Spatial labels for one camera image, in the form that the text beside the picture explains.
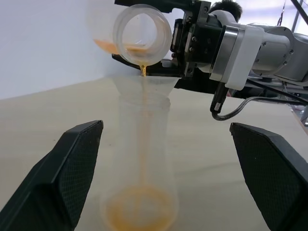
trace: black hair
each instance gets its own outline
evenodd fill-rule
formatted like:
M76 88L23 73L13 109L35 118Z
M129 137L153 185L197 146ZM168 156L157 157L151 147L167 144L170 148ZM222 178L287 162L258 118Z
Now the black hair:
M242 16L242 13L243 13L242 7L238 3L232 0L222 0L220 2L216 2L210 8L209 12L211 13L216 10L228 11L229 13L233 15L236 22L239 22Z

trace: cable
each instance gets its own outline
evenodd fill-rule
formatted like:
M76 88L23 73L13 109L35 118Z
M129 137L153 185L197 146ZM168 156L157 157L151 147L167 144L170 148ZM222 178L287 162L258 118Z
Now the cable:
M305 104L305 105L308 105L308 101L307 101L307 100L304 100L304 99L302 99L302 98L300 98L300 97L298 97L298 96L296 96L296 95L292 95L292 94L283 92L283 91L281 91L281 90L277 90L277 89L275 89L275 88L268 87L268 86L266 86L266 85L263 85L263 84L261 84L261 83L257 83L257 82L255 82L255 81L250 80L250 79L247 79L247 83L250 83L250 84L252 84L252 85L254 85L254 86L257 86L257 87L259 87L259 88L263 88L263 89L270 90L270 91L275 92L275 93L280 94L280 95L287 96L287 97L289 97L289 98L291 98L291 99L297 100L297 101L299 101L299 102L301 102L301 103L303 103L303 104Z
M279 100L279 99L256 96L256 97L250 97L250 98L244 100L233 112L231 112L229 114L220 116L220 115L218 115L218 113L212 112L212 117L215 120L218 120L218 121L225 121L225 120L230 119L230 118L236 116L237 114L239 114L243 110L243 108L246 106L246 104L248 104L250 101L256 101L256 100L270 101L270 102L276 102L276 103L289 103L289 104L295 104L295 105L307 105L307 103L299 103L298 101Z
M283 81L282 82L282 85L283 85L283 88L284 88L284 91L285 91L285 93L288 93L288 90L287 90L287 84Z
M281 26L281 23L282 23L283 13L284 13L284 9L285 9L285 3L286 3L286 0L284 0L282 12L281 12L280 18L278 19L278 23L277 23L278 26Z

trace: table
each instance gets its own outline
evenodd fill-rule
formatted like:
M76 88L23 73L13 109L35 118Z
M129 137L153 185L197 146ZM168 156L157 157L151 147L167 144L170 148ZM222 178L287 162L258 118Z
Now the table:
M102 119L104 129L93 182L76 231L100 231L100 195L118 133L118 93L108 78L0 101L0 208L32 166L77 124ZM167 151L172 156L180 211L172 231L268 231L244 182L231 122L282 135L308 160L308 136L285 105L249 103L234 119L218 122L213 95L172 90ZM222 113L240 99L227 98Z

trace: transparent cup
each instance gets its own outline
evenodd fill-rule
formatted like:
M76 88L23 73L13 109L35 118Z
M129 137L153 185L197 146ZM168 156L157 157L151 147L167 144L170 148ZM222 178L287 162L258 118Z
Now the transparent cup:
M132 64L153 65L168 53L172 33L168 20L156 8L137 4L123 8L106 0L88 0L88 27L95 43L108 53L120 54Z
M172 77L115 77L120 137L101 210L112 231L165 231L179 209L166 152Z

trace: orange liquid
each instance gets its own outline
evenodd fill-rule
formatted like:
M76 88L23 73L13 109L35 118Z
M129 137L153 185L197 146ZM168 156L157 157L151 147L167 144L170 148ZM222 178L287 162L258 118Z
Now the orange liquid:
M112 43L95 41L103 50L109 53L117 53ZM131 47L131 51L141 52L142 48ZM142 104L147 105L147 81L146 64L140 65L142 78ZM170 196L165 192L149 186L147 183L147 155L150 142L150 119L149 111L141 111L141 124L138 131L139 146L138 156L140 163L140 179L138 186L127 187L119 194L113 196L107 203L105 220L113 231L165 231L175 218L175 210ZM142 221L145 211L142 210L144 200L155 205L156 211L152 219ZM133 208L128 208L128 203L133 202Z
M111 42L102 41L102 40L98 40L98 39L94 39L94 42L96 43L96 45L98 45L102 50L104 50L107 53L119 54L115 44L113 44ZM144 45L125 44L124 46L129 52L134 52L135 55L138 55L138 56L141 56L142 54L147 52L147 49L144 48Z

